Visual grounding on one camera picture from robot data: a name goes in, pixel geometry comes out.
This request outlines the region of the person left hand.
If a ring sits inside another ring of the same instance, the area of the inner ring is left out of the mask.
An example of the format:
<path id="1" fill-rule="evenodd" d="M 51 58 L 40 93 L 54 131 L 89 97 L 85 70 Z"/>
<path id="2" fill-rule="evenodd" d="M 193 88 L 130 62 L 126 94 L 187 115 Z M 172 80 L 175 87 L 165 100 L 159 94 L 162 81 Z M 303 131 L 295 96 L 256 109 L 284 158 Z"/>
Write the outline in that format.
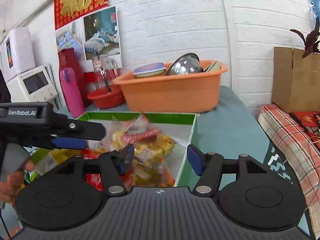
<path id="1" fill-rule="evenodd" d="M 21 170 L 12 172 L 7 176 L 6 181 L 1 182 L 1 202 L 12 202 L 24 182 L 24 170 L 31 172 L 34 168 L 33 162 L 27 161 Z"/>

